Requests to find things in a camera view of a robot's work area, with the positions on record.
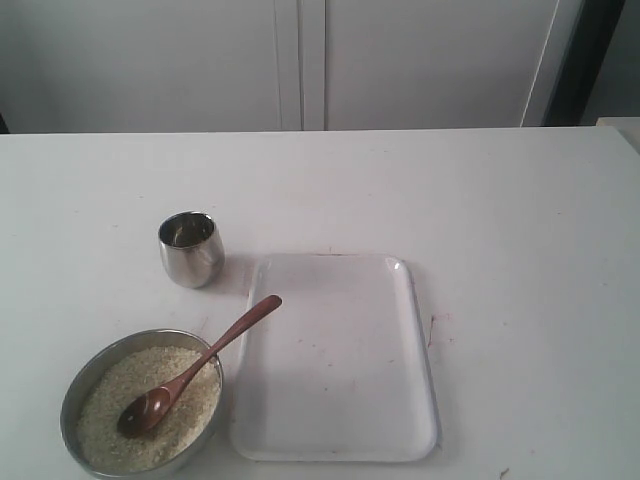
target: cup rim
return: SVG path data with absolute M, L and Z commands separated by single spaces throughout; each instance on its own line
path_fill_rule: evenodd
M 177 247 L 175 245 L 171 245 L 170 243 L 167 243 L 163 240 L 162 238 L 162 229 L 165 227 L 165 225 L 167 225 L 169 222 L 171 222 L 172 220 L 175 220 L 176 218 L 182 217 L 182 216 L 202 216 L 204 217 L 207 221 L 209 221 L 211 223 L 211 226 L 213 227 L 211 229 L 211 233 L 209 234 L 209 236 L 203 240 L 201 240 L 198 243 L 194 243 L 193 245 L 188 245 L 186 247 Z M 218 227 L 216 225 L 216 222 L 213 221 L 213 218 L 211 218 L 211 215 L 209 215 L 208 213 L 205 212 L 200 212 L 200 211 L 196 211 L 196 210 L 188 210 L 185 212 L 180 212 L 180 213 L 176 213 L 175 215 L 171 215 L 169 218 L 165 219 L 161 224 L 160 227 L 158 227 L 158 240 L 160 241 L 160 243 L 162 243 L 162 245 L 164 245 L 167 248 L 171 248 L 173 250 L 189 250 L 191 248 L 196 248 L 200 245 L 202 245 L 204 242 L 206 242 L 207 240 L 209 240 L 211 237 L 213 237 L 216 233 L 216 231 L 218 230 Z

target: bowl rim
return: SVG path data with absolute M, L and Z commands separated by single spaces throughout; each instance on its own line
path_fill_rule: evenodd
M 187 332 L 185 330 L 177 330 L 177 329 L 174 329 L 174 328 L 155 328 L 155 329 L 143 330 L 141 332 L 132 333 L 131 335 L 127 335 L 126 337 L 122 337 L 122 338 L 112 342 L 111 344 L 107 345 L 102 350 L 100 350 L 98 353 L 96 353 L 93 357 L 91 357 L 84 364 L 84 366 L 80 369 L 80 371 L 75 375 L 75 377 L 73 377 L 73 380 L 71 381 L 71 383 L 69 384 L 69 387 L 67 388 L 67 391 L 66 391 L 66 393 L 64 395 L 64 400 L 62 401 L 62 408 L 60 410 L 60 433 L 62 435 L 62 441 L 64 442 L 64 445 L 65 445 L 65 447 L 67 449 L 67 452 L 69 452 L 71 457 L 73 457 L 73 459 L 83 469 L 85 469 L 86 471 L 92 473 L 95 476 L 99 476 L 100 478 L 132 478 L 132 477 L 136 477 L 136 476 L 149 475 L 149 473 L 151 473 L 153 471 L 156 471 L 156 470 L 159 470 L 159 469 L 161 469 L 163 467 L 166 467 L 169 463 L 173 463 L 173 462 L 177 461 L 183 455 L 188 454 L 188 450 L 191 448 L 191 446 L 193 444 L 195 444 L 196 442 L 198 442 L 198 440 L 200 440 L 202 435 L 205 435 L 207 433 L 206 430 L 208 429 L 208 427 L 211 424 L 211 422 L 214 421 L 216 413 L 218 412 L 218 409 L 221 408 L 222 394 L 223 394 L 223 388 L 224 388 L 224 372 L 223 372 L 223 368 L 222 368 L 222 362 L 220 361 L 219 356 L 215 355 L 212 358 L 212 360 L 215 360 L 216 371 L 218 372 L 218 375 L 220 376 L 220 390 L 219 390 L 219 393 L 218 393 L 218 402 L 216 403 L 215 407 L 213 408 L 213 411 L 211 412 L 211 418 L 209 419 L 209 421 L 207 422 L 205 427 L 202 429 L 202 432 L 200 432 L 200 434 L 189 445 L 187 445 L 184 448 L 184 450 L 182 450 L 180 453 L 178 453 L 174 457 L 171 457 L 167 461 L 165 461 L 163 463 L 160 463 L 160 464 L 156 465 L 155 467 L 149 468 L 149 469 L 146 469 L 146 470 L 137 470 L 135 472 L 126 472 L 126 473 L 122 473 L 122 474 L 119 474 L 119 473 L 107 473 L 107 472 L 103 472 L 103 471 L 97 470 L 95 467 L 93 467 L 93 465 L 91 465 L 87 460 L 85 460 L 81 455 L 79 455 L 78 452 L 76 452 L 76 449 L 72 448 L 72 446 L 70 445 L 70 441 L 69 441 L 69 436 L 71 434 L 70 434 L 70 432 L 68 431 L 68 429 L 66 427 L 65 419 L 69 415 L 69 408 L 70 408 L 69 407 L 69 401 L 70 401 L 69 398 L 70 398 L 71 392 L 74 390 L 74 386 L 76 386 L 76 383 L 80 381 L 80 379 L 83 377 L 83 375 L 89 369 L 89 367 L 95 361 L 97 361 L 100 357 L 105 355 L 110 350 L 116 348 L 118 345 L 124 343 L 125 341 L 130 341 L 132 339 L 135 339 L 136 337 L 141 337 L 141 336 L 148 335 L 148 334 L 157 334 L 157 333 L 159 333 L 159 334 L 173 333 L 173 334 L 185 335 L 187 337 L 191 337 L 194 340 L 200 342 L 204 346 L 205 349 L 210 347 L 209 343 L 206 340 L 204 340 L 202 337 L 199 337 L 198 335 L 196 335 L 194 333 L 191 333 L 191 332 Z

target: white tray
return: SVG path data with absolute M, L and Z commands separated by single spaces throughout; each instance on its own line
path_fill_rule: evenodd
M 437 436 L 409 272 L 382 255 L 272 255 L 249 307 L 280 309 L 242 339 L 231 440 L 254 460 L 403 462 Z

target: wooden spoon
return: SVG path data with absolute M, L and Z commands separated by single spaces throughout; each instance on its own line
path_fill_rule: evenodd
M 189 385 L 189 382 L 196 376 L 196 373 L 216 353 L 273 312 L 281 304 L 282 299 L 277 295 L 270 295 L 258 302 L 251 310 L 240 317 L 236 323 L 231 325 L 229 330 L 220 337 L 220 340 L 206 350 L 184 373 L 149 390 L 131 402 L 118 420 L 120 433 L 125 437 L 135 438 L 155 427 L 165 417 L 173 404 L 176 403 L 184 389 Z

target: white wall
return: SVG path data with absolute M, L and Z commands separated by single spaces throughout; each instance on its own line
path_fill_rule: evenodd
M 640 0 L 627 0 L 582 123 L 598 117 L 640 117 Z
M 580 4 L 328 0 L 327 126 L 519 126 L 530 93 L 539 124 Z
M 2 0 L 0 112 L 12 132 L 277 130 L 275 41 L 273 1 Z

